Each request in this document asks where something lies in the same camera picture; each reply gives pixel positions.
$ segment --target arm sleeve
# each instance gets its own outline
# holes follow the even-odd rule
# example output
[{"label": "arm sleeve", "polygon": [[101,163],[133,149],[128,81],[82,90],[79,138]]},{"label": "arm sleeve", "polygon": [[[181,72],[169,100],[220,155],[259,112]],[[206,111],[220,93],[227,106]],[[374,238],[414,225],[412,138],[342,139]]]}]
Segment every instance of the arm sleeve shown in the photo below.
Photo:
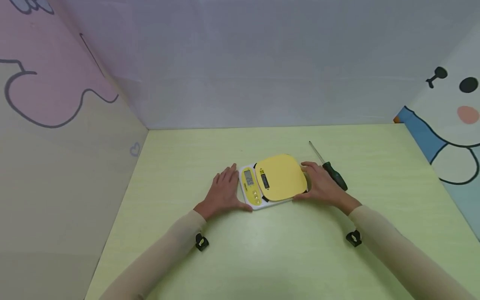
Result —
[{"label": "arm sleeve", "polygon": [[203,225],[204,218],[194,210],[178,219],[110,284],[100,300],[146,298],[168,269],[192,249]]},{"label": "arm sleeve", "polygon": [[348,216],[362,242],[415,299],[475,299],[381,214],[359,206]]}]

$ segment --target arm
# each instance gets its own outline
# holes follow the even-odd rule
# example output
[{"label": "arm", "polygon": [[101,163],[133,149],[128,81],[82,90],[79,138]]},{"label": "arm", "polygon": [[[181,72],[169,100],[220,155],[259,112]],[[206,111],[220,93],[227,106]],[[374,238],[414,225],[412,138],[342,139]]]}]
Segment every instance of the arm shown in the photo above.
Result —
[{"label": "arm", "polygon": [[366,206],[348,216],[362,242],[415,299],[475,299],[381,214]]},{"label": "arm", "polygon": [[312,188],[294,200],[312,198],[337,207],[353,221],[362,242],[392,272],[415,299],[475,299],[430,257],[407,240],[381,214],[344,192],[328,173],[312,162],[304,162]]},{"label": "arm", "polygon": [[252,211],[240,202],[236,191],[239,174],[236,165],[226,168],[213,179],[205,200],[178,219],[163,237],[133,261],[105,290],[100,300],[143,300],[195,244],[195,236],[215,215],[234,209]]}]

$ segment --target left hand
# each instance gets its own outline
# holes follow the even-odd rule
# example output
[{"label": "left hand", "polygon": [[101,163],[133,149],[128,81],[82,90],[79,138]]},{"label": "left hand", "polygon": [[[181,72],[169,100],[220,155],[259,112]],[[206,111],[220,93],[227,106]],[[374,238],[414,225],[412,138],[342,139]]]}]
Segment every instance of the left hand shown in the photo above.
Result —
[{"label": "left hand", "polygon": [[212,186],[205,200],[197,204],[193,210],[199,213],[205,221],[235,209],[248,212],[253,211],[250,205],[239,201],[237,197],[238,182],[239,172],[237,171],[237,164],[225,168],[222,173],[217,173],[213,178]]}]

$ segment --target kitchen scale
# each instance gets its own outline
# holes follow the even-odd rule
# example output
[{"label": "kitchen scale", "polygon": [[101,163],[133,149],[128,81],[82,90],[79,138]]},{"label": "kitchen scale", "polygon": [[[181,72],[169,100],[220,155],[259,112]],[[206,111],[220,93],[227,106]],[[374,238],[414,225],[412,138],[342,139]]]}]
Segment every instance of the kitchen scale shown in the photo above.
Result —
[{"label": "kitchen scale", "polygon": [[307,180],[292,156],[280,154],[240,168],[240,186],[245,203],[258,210],[306,192]]}]

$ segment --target screwdriver shaft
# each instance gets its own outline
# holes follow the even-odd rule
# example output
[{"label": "screwdriver shaft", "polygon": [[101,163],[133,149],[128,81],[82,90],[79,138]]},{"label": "screwdriver shaft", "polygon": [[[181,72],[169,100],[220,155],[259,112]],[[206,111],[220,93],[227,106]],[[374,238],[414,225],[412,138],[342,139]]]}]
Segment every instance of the screwdriver shaft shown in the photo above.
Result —
[{"label": "screwdriver shaft", "polygon": [[317,149],[315,149],[315,146],[312,144],[311,141],[308,141],[308,143],[310,144],[310,146],[312,146],[312,149],[315,151],[315,153],[317,154],[318,158],[320,159],[320,161],[322,162],[322,165],[323,165],[325,163],[325,161],[322,158],[322,156],[320,155],[320,153],[318,153]]}]

